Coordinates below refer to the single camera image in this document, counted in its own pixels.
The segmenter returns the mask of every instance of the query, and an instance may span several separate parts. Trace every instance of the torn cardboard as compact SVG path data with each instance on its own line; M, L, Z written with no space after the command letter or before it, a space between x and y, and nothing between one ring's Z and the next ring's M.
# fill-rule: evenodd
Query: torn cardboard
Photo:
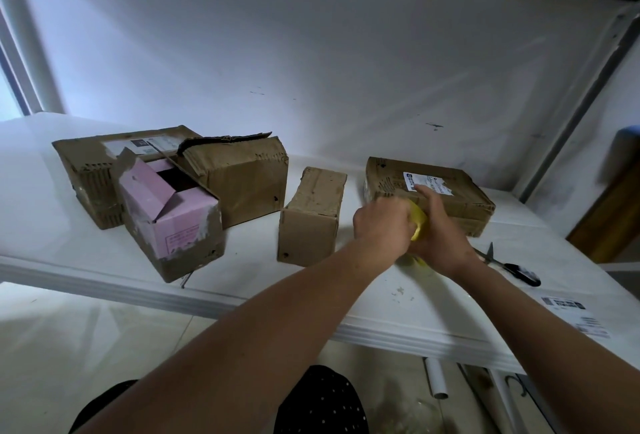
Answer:
M179 163L220 199L224 228L282 209L289 156L270 134L187 140L180 147Z
M307 267L335 250L347 175L307 167L293 199L280 213L278 260Z
M148 162L162 158L162 154L150 146L146 138L158 138L157 146L169 153L175 152L183 140L199 136L185 126L177 126L163 130L65 139L54 141L52 145L67 170L77 199L95 224L105 229L123 223L122 204L117 201L110 170L124 149L129 149Z
M173 160L145 163L125 148L111 174L124 204L124 224L165 282L223 254L218 199Z
M413 189L416 183L438 192L447 215L470 237L482 234L495 211L495 204L462 170L384 158L367 161L365 200L406 197L426 210L428 201Z

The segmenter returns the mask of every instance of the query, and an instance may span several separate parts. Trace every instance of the floor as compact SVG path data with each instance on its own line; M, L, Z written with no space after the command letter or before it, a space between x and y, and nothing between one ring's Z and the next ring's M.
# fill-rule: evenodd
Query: floor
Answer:
M1 283L0 432L68 432L92 398L148 373L211 323ZM498 433L454 363L444 363L449 398L443 401L431 396L420 357L330 341L318 363L350 379L372 434ZM531 398L520 397L516 383L511 389L529 432L551 434Z

